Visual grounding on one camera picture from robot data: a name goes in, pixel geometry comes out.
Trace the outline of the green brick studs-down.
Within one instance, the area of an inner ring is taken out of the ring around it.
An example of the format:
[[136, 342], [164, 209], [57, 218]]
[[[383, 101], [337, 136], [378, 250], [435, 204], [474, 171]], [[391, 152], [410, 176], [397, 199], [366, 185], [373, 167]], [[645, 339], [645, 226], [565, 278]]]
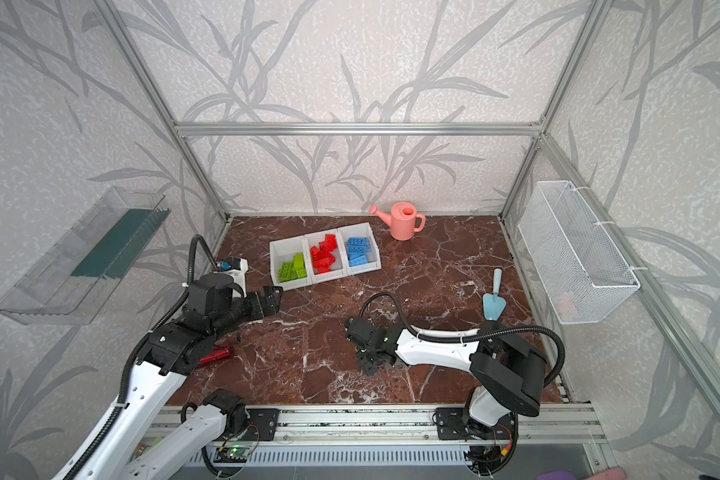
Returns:
[[307, 277], [307, 271], [303, 263], [293, 262], [293, 277], [295, 279], [303, 279]]

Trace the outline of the blue brick bottom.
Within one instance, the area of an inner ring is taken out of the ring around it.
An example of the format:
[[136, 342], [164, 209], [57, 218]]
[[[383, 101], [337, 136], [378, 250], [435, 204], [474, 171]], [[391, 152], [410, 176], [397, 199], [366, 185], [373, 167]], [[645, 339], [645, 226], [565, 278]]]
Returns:
[[366, 265], [368, 263], [369, 263], [369, 261], [368, 261], [368, 258], [366, 255], [358, 255], [358, 256], [348, 258], [348, 265], [350, 267], [359, 267], [362, 265]]

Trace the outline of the blue brick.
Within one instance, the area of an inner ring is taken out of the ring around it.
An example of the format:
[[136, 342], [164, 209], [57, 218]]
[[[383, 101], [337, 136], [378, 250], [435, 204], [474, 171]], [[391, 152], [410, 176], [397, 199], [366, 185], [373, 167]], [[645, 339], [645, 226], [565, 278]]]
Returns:
[[365, 237], [352, 237], [347, 240], [347, 247], [349, 250], [364, 250], [369, 251], [371, 248], [370, 241]]
[[358, 255], [358, 256], [348, 258], [348, 265], [350, 267], [359, 267], [362, 265], [366, 265], [368, 263], [369, 263], [369, 261], [368, 261], [368, 258], [366, 255]]
[[354, 259], [361, 256], [366, 256], [368, 254], [368, 250], [365, 248], [356, 248], [355, 246], [351, 246], [347, 250], [348, 258]]

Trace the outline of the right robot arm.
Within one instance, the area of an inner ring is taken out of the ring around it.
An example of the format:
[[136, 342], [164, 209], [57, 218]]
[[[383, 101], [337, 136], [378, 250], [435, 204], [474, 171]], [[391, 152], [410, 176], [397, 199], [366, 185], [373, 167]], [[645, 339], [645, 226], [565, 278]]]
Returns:
[[463, 332], [422, 330], [394, 324], [373, 325], [357, 316], [345, 322], [355, 359], [369, 376], [384, 365], [434, 365], [471, 374], [479, 382], [466, 404], [466, 415], [493, 427], [510, 414], [536, 417], [542, 392], [566, 359], [561, 337], [540, 326], [506, 328], [490, 321]]

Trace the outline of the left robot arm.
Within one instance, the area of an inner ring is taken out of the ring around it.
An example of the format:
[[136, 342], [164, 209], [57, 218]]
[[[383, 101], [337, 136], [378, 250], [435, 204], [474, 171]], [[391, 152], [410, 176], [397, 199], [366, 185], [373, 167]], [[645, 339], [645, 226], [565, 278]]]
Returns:
[[245, 433], [250, 420], [244, 400], [218, 389], [149, 452], [132, 457], [165, 403], [217, 340], [244, 323], [276, 315], [282, 296], [278, 286], [247, 293], [230, 273], [189, 282], [161, 324], [138, 341], [116, 399], [57, 478], [167, 479], [212, 441]]

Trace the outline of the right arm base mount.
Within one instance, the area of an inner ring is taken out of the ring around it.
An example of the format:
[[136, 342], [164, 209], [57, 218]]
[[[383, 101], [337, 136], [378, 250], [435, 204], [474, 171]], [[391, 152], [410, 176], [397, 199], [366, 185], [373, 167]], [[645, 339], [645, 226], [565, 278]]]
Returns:
[[494, 426], [485, 426], [471, 418], [464, 408], [440, 407], [435, 409], [432, 421], [439, 440], [487, 440], [513, 442], [518, 431], [515, 416], [510, 413]]

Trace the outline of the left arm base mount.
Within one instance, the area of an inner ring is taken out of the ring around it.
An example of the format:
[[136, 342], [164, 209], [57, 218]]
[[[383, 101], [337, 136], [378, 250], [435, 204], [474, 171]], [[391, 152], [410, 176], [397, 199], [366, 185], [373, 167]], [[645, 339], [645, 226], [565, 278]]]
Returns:
[[280, 410], [238, 408], [227, 416], [220, 440], [271, 442], [275, 438]]

